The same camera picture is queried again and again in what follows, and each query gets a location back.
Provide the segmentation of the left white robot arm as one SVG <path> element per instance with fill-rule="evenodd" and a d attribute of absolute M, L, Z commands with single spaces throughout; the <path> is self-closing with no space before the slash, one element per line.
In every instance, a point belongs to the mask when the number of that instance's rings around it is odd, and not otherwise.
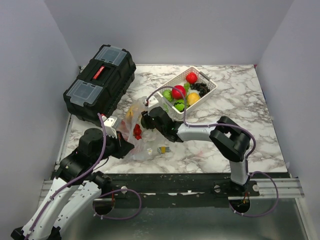
<path fill-rule="evenodd" d="M 94 171 L 101 160 L 124 158 L 134 145 L 121 132 L 115 137 L 98 128 L 87 129 L 77 148 L 61 160 L 51 187 L 33 217 L 14 229 L 14 240 L 59 240 L 67 225 L 98 197 L 113 196 L 119 188 L 106 174 Z"/>

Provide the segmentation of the green fake watermelon ball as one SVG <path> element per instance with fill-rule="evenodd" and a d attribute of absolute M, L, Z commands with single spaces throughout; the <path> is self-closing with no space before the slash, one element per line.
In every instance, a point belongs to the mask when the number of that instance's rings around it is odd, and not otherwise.
<path fill-rule="evenodd" d="M 175 101 L 173 105 L 180 113 L 182 113 L 185 109 L 189 107 L 187 103 L 183 99 L 178 99 Z"/>

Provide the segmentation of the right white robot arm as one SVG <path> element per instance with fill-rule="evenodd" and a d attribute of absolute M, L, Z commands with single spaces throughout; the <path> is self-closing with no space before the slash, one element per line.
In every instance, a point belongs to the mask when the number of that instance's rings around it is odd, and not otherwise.
<path fill-rule="evenodd" d="M 249 179 L 248 156 L 250 141 L 256 142 L 253 135 L 238 126 L 227 116 L 222 116 L 217 123 L 191 124 L 176 121 L 169 117 L 161 107 L 141 113 L 141 125 L 149 129 L 157 129 L 170 142 L 205 141 L 212 142 L 220 153 L 229 160 L 230 191 L 241 196 L 248 190 Z"/>

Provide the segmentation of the red fake peach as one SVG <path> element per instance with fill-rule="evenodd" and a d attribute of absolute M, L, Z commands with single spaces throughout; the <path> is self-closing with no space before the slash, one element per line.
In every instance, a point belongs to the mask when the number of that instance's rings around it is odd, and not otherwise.
<path fill-rule="evenodd" d="M 175 85 L 171 91 L 175 100 L 180 100 L 187 95 L 186 89 L 182 85 Z"/>

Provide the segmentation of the red lychee fruit bunch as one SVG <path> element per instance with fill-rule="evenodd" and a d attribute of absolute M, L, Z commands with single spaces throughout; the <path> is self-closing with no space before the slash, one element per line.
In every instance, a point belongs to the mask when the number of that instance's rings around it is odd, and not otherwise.
<path fill-rule="evenodd" d="M 142 130 L 141 130 L 141 127 L 139 124 L 136 124 L 134 126 L 134 129 L 133 129 L 133 136 L 137 139 L 137 140 L 140 140 L 142 138 L 141 136 L 142 134 Z"/>

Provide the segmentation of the yellow orange fake mango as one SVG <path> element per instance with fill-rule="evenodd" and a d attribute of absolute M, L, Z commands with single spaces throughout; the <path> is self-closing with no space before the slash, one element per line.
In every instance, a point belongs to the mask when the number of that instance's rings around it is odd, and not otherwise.
<path fill-rule="evenodd" d="M 125 119 L 127 121 L 131 121 L 133 117 L 138 114 L 138 112 L 139 112 L 139 106 L 136 104 L 133 104 L 126 112 Z"/>

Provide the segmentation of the clear plastic bag of fruits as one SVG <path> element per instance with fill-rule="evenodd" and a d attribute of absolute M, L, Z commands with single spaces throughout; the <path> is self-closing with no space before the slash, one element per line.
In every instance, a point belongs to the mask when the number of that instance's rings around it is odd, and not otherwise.
<path fill-rule="evenodd" d="M 122 133 L 122 136 L 127 142 L 134 145 L 134 149 L 124 158 L 128 161 L 147 161 L 153 159 L 158 154 L 157 150 L 159 142 L 161 141 L 160 134 L 156 132 L 155 129 L 145 129 L 141 125 L 141 112 L 147 110 L 147 107 L 144 105 L 145 99 L 146 97 L 144 96 L 132 103 L 132 105 L 138 105 L 138 114 L 135 115 L 131 121 L 125 119 L 125 114 L 117 129 Z M 136 139 L 133 135 L 136 124 L 139 124 L 142 130 L 141 139 Z"/>

